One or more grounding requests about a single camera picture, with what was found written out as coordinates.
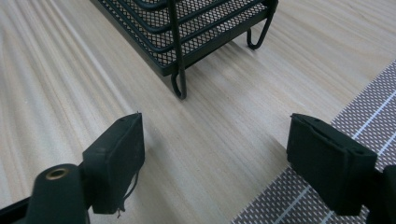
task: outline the placemat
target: placemat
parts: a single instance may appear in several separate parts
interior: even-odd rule
[[[378,154],[376,168],[380,171],[396,164],[395,95],[393,61],[332,121],[334,128]],[[288,167],[232,223],[365,223],[367,214],[363,207],[359,217],[337,216]]]

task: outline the light wood surface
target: light wood surface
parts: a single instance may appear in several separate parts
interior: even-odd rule
[[[331,121],[396,58],[395,11],[280,1],[262,47],[241,35],[189,68],[180,102],[90,1],[2,0],[0,208],[139,111],[147,159],[127,212],[92,223],[227,223],[287,166],[291,113]]]

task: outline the gray textured mat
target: gray textured mat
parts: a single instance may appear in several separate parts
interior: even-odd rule
[[[332,121],[332,126],[376,152],[380,171],[396,164],[396,61]],[[365,208],[359,217],[336,216],[288,167],[232,223],[365,223],[366,216]]]

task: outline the black metal basket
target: black metal basket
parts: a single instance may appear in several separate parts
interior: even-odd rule
[[[185,68],[247,32],[251,49],[262,44],[277,0],[92,0],[161,75],[172,75],[175,93],[187,94]],[[256,45],[250,27],[266,19]],[[180,89],[177,85],[179,75]]]

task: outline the wood grain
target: wood grain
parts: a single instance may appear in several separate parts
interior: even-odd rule
[[[287,166],[291,113],[330,121],[396,58],[394,11],[281,1],[262,47],[241,35],[190,67],[180,102],[90,1],[0,1],[0,207],[139,111],[147,160],[127,212],[92,223],[226,223]]]

